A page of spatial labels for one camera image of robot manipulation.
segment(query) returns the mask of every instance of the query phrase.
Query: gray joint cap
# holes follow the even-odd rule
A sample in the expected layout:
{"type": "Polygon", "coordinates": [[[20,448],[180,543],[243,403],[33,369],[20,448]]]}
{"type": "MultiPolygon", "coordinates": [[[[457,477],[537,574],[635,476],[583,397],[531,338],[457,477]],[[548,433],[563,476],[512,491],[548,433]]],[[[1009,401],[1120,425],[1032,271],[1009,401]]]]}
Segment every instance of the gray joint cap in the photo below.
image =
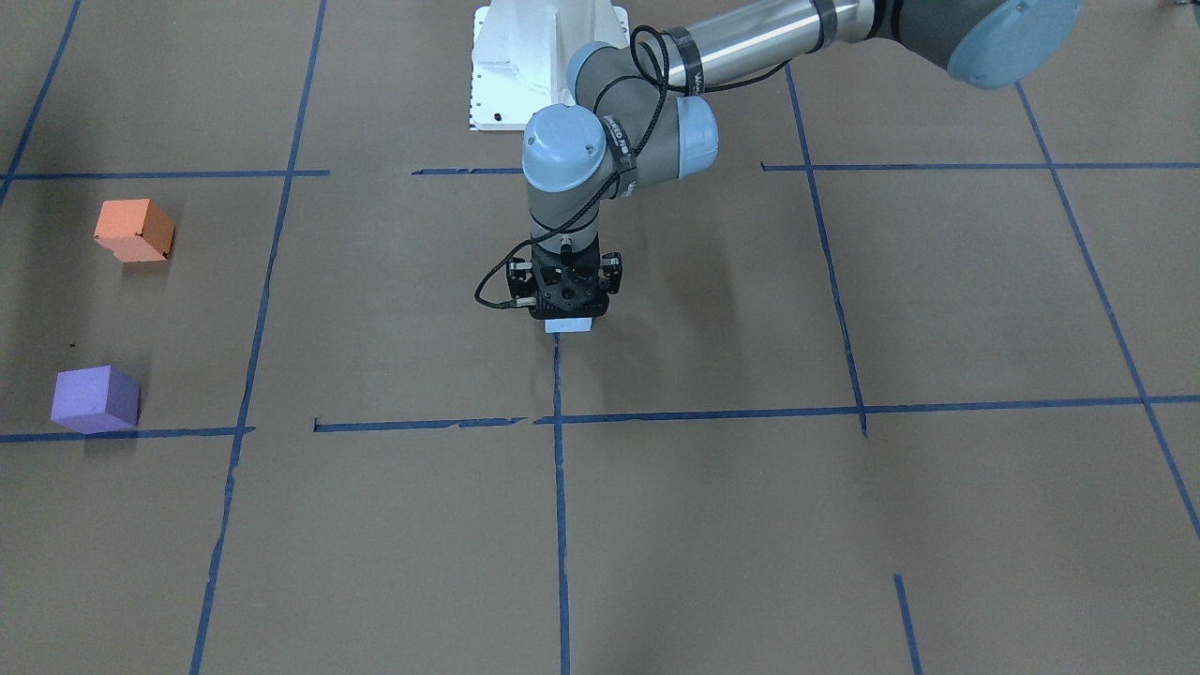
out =
{"type": "Polygon", "coordinates": [[[1079,0],[1008,0],[967,32],[946,72],[982,89],[1008,86],[1045,62],[1076,18],[1079,0]]]}
{"type": "Polygon", "coordinates": [[[592,54],[607,48],[617,49],[617,46],[608,44],[607,42],[588,42],[571,55],[571,60],[566,64],[566,86],[571,96],[576,95],[575,85],[580,82],[580,71],[583,70],[583,64],[588,62],[592,54]]]}
{"type": "Polygon", "coordinates": [[[605,149],[604,127],[592,110],[556,103],[526,125],[521,168],[538,190],[566,192],[592,178],[605,149]]]}

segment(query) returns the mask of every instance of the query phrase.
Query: grid line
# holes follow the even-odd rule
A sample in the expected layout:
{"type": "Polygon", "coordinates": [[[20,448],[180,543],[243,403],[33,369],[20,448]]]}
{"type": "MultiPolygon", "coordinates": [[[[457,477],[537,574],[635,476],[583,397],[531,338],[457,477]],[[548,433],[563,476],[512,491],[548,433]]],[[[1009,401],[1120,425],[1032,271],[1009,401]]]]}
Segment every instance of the grid line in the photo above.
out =
{"type": "MultiPolygon", "coordinates": [[[[1200,169],[1200,162],[1054,162],[1060,171],[1174,171],[1200,169]]],[[[1030,162],[928,162],[928,163],[875,163],[875,165],[768,165],[758,162],[767,173],[806,172],[872,172],[872,171],[1045,171],[1045,163],[1030,162]]],[[[521,167],[433,167],[416,169],[412,175],[470,177],[470,175],[521,175],[521,167]]]]}
{"type": "Polygon", "coordinates": [[[1109,294],[1104,289],[1104,282],[1100,280],[1100,273],[1096,267],[1096,261],[1092,259],[1092,253],[1088,251],[1087,241],[1084,239],[1084,232],[1079,227],[1079,220],[1075,217],[1075,209],[1070,205],[1070,198],[1067,196],[1067,189],[1062,184],[1062,177],[1058,175],[1058,169],[1055,167],[1054,160],[1050,156],[1050,148],[1046,145],[1045,137],[1042,133],[1042,127],[1038,125],[1037,117],[1033,114],[1033,106],[1030,104],[1030,98],[1025,95],[1025,88],[1021,86],[1020,83],[1016,83],[1015,86],[1016,94],[1021,97],[1021,104],[1025,107],[1025,114],[1030,119],[1030,126],[1033,129],[1033,135],[1038,139],[1038,147],[1042,148],[1042,155],[1045,157],[1045,168],[1050,172],[1050,177],[1054,178],[1055,187],[1058,190],[1058,198],[1062,201],[1062,208],[1067,214],[1070,229],[1075,235],[1075,243],[1079,245],[1079,252],[1084,257],[1084,262],[1087,265],[1087,273],[1091,275],[1092,283],[1096,286],[1096,292],[1100,297],[1100,304],[1104,305],[1104,313],[1109,317],[1109,324],[1112,327],[1112,334],[1116,336],[1117,345],[1121,347],[1121,354],[1124,357],[1126,366],[1129,369],[1129,376],[1133,378],[1133,383],[1138,388],[1138,396],[1142,407],[1146,410],[1146,418],[1150,420],[1150,426],[1154,431],[1154,437],[1158,440],[1158,447],[1163,453],[1163,459],[1166,461],[1166,467],[1171,473],[1171,479],[1175,482],[1175,489],[1178,491],[1180,498],[1183,501],[1183,508],[1187,510],[1188,519],[1192,521],[1192,528],[1195,531],[1196,538],[1200,538],[1200,518],[1196,515],[1195,504],[1192,503],[1192,496],[1188,494],[1188,488],[1183,483],[1183,476],[1175,461],[1175,455],[1171,453],[1171,447],[1166,442],[1163,428],[1158,423],[1158,416],[1154,414],[1154,405],[1150,395],[1146,393],[1146,386],[1141,380],[1141,375],[1138,372],[1138,365],[1134,363],[1133,352],[1129,350],[1129,344],[1126,341],[1124,333],[1121,330],[1121,323],[1117,321],[1117,315],[1112,309],[1112,303],[1109,300],[1109,294]]]}
{"type": "Polygon", "coordinates": [[[563,452],[563,352],[554,334],[554,506],[558,525],[558,650],[562,675],[571,675],[571,603],[566,584],[566,478],[563,452]]]}
{"type": "Polygon", "coordinates": [[[912,611],[908,609],[908,592],[904,587],[904,577],[893,574],[896,586],[896,602],[900,603],[900,621],[904,622],[905,640],[908,643],[908,661],[912,662],[912,675],[922,675],[920,650],[917,649],[917,632],[912,627],[912,611]]]}
{"type": "Polygon", "coordinates": [[[296,157],[300,154],[300,139],[304,136],[305,114],[308,108],[308,94],[312,90],[313,73],[317,70],[317,55],[320,49],[320,35],[325,24],[326,0],[320,0],[317,7],[317,25],[313,29],[312,47],[308,50],[308,66],[305,71],[304,88],[300,92],[300,108],[296,112],[295,129],[292,132],[292,150],[288,156],[287,175],[283,178],[283,192],[280,196],[280,209],[275,220],[275,233],[271,239],[271,251],[266,261],[266,274],[263,281],[263,292],[259,298],[258,319],[254,325],[254,338],[250,350],[250,363],[246,366],[246,390],[242,395],[241,406],[238,412],[238,426],[233,436],[233,447],[229,452],[229,468],[226,472],[224,502],[221,514],[221,533],[212,546],[212,556],[209,560],[208,583],[204,586],[204,602],[200,605],[200,619],[196,628],[196,644],[192,649],[192,663],[190,675],[199,675],[200,664],[204,658],[204,644],[208,638],[209,620],[212,615],[212,602],[216,596],[217,577],[221,571],[221,557],[224,551],[224,538],[229,530],[229,513],[233,507],[234,471],[241,459],[241,444],[246,436],[247,418],[250,416],[250,402],[254,390],[254,376],[258,372],[258,354],[263,346],[263,331],[266,328],[266,312],[271,297],[271,277],[275,271],[275,261],[280,253],[280,238],[283,234],[283,225],[288,214],[288,202],[292,197],[292,183],[295,177],[296,157]]]}
{"type": "Polygon", "coordinates": [[[800,112],[800,98],[796,94],[796,80],[792,78],[792,66],[784,66],[787,78],[787,92],[792,100],[792,114],[796,117],[796,133],[800,141],[800,154],[804,156],[804,173],[809,179],[809,195],[812,198],[812,213],[817,221],[817,234],[821,237],[821,250],[824,253],[826,268],[829,270],[829,291],[833,293],[833,307],[838,313],[841,328],[841,344],[846,352],[846,368],[850,371],[850,387],[854,393],[854,405],[858,406],[858,424],[863,436],[866,436],[866,410],[863,402],[863,389],[858,382],[858,365],[854,363],[854,348],[850,341],[850,327],[846,324],[846,310],[841,304],[841,289],[838,287],[838,270],[833,263],[833,251],[829,249],[829,233],[826,231],[824,211],[821,208],[821,195],[817,191],[817,175],[812,171],[812,156],[809,154],[809,137],[804,132],[804,114],[800,112]]]}
{"type": "MultiPolygon", "coordinates": [[[[253,431],[246,428],[246,434],[253,431]]],[[[0,435],[0,444],[18,443],[59,443],[64,441],[108,441],[128,438],[184,438],[188,436],[221,437],[233,436],[234,426],[210,426],[202,429],[128,429],[124,431],[103,431],[101,434],[74,434],[70,431],[54,434],[5,434],[0,435]]]]}
{"type": "MultiPolygon", "coordinates": [[[[1154,405],[1200,404],[1200,394],[1150,396],[1154,405]]],[[[888,406],[865,406],[866,414],[916,414],[941,412],[988,412],[988,411],[1033,411],[1056,408],[1100,408],[1120,406],[1141,406],[1139,396],[1109,396],[1092,399],[1028,399],[1009,401],[966,401],[942,404],[896,404],[888,406]]],[[[623,412],[596,414],[563,414],[566,424],[622,424],[626,422],[702,422],[720,419],[776,419],[803,417],[857,417],[857,406],[818,406],[805,408],[758,408],[758,410],[720,410],[720,411],[662,411],[662,412],[623,412]]],[[[545,416],[538,419],[529,417],[494,417],[466,419],[416,419],[401,422],[362,422],[313,425],[314,434],[356,434],[371,431],[412,431],[428,429],[472,429],[515,426],[530,420],[534,425],[556,424],[557,416],[545,416]]]]}
{"type": "Polygon", "coordinates": [[[20,141],[17,142],[17,150],[12,155],[12,162],[8,163],[8,171],[5,173],[4,181],[0,183],[0,207],[4,205],[5,197],[8,196],[8,187],[12,185],[13,177],[17,174],[17,167],[20,166],[20,160],[25,156],[25,148],[29,147],[29,137],[34,133],[34,125],[37,124],[37,115],[42,112],[42,104],[46,102],[46,95],[50,91],[50,84],[54,82],[54,74],[59,72],[59,64],[62,62],[62,54],[67,50],[67,42],[71,40],[71,31],[74,30],[76,18],[79,16],[79,6],[83,0],[74,0],[71,5],[71,14],[67,16],[67,25],[62,29],[62,37],[59,40],[59,48],[54,52],[54,59],[50,60],[50,67],[46,71],[46,79],[42,82],[42,89],[37,92],[37,98],[34,101],[34,108],[29,112],[29,119],[25,120],[25,129],[20,132],[20,141]]]}
{"type": "Polygon", "coordinates": [[[167,179],[206,179],[206,178],[326,178],[329,169],[288,169],[274,171],[140,171],[113,173],[18,173],[10,177],[16,181],[44,180],[167,180],[167,179]]]}

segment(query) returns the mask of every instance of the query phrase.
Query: metal arm tube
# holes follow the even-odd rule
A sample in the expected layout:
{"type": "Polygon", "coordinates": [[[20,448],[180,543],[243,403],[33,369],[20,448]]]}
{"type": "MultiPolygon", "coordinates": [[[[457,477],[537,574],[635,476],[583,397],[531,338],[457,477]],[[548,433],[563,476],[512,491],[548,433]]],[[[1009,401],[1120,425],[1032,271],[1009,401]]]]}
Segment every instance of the metal arm tube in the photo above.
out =
{"type": "MultiPolygon", "coordinates": [[[[875,19],[874,0],[757,0],[684,26],[700,49],[706,85],[728,84],[811,52],[822,43],[821,6],[835,13],[838,40],[866,38],[875,19]]],[[[653,42],[649,46],[658,61],[658,47],[653,42]]],[[[683,59],[670,38],[667,53],[668,82],[685,86],[683,59]]]]}

